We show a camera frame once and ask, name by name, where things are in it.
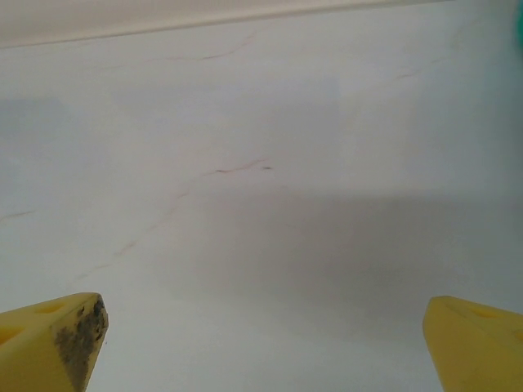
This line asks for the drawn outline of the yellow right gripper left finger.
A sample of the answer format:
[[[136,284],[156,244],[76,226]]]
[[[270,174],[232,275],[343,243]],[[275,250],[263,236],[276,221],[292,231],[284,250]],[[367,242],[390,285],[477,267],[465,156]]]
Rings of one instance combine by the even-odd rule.
[[[81,292],[1,314],[1,390],[87,389],[109,327],[101,294]]]

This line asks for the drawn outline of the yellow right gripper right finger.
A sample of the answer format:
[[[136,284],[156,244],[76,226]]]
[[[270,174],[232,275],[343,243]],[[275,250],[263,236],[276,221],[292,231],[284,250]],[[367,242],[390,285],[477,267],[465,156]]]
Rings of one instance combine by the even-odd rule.
[[[522,391],[521,314],[437,296],[422,330],[444,391]]]

